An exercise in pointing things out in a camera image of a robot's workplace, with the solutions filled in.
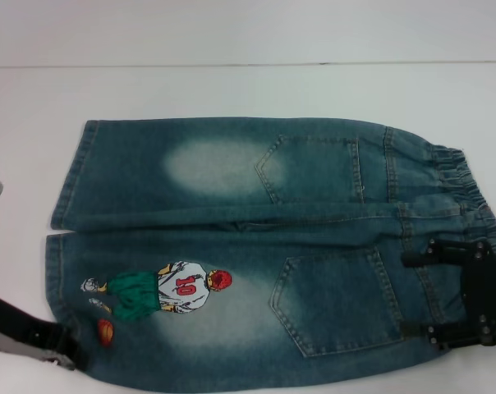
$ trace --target waistband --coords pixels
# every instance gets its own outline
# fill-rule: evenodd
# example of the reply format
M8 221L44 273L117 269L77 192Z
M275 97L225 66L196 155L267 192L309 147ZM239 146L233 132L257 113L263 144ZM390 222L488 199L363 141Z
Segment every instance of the waistband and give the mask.
M469 241L486 239L496 254L496 217L476 184L465 154L459 149L435 145L433 159L442 187L466 213L475 213L475 220L468 222Z

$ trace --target back pocket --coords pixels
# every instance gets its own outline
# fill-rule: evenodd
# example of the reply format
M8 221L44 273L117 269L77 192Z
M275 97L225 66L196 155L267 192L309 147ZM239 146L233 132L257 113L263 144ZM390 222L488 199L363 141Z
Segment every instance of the back pocket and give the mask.
M363 203L357 139L280 135L255 168L275 204Z
M402 339L402 315L376 248L287 259L270 305L305 357Z

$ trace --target blue denim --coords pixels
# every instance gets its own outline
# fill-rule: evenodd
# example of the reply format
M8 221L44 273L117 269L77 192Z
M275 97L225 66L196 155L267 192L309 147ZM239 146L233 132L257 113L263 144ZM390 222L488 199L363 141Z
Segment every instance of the blue denim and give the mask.
M46 283L85 372L158 392L432 360L400 325L464 319L460 268L401 253L431 237L496 253L461 151L337 119L89 121L52 226L76 231L48 238Z

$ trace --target red hair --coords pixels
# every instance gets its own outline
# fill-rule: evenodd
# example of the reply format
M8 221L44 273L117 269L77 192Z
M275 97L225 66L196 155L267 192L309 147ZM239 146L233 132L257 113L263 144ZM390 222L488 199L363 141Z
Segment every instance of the red hair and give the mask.
M212 271L209 278L212 280L212 288L214 290L226 289L232 284L232 275L228 271L220 269Z

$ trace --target basketball player figure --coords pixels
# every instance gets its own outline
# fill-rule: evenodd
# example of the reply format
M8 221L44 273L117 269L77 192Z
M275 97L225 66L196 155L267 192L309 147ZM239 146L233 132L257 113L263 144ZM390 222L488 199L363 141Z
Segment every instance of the basketball player figure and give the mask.
M208 299L210 290L221 291L232 284L228 271L209 273L197 263L168 264L157 273L121 273L102 286L95 278L86 279L82 291L116 296L120 304L114 308L101 300L91 298L90 303L121 320L138 320L164 310L176 314L192 312Z

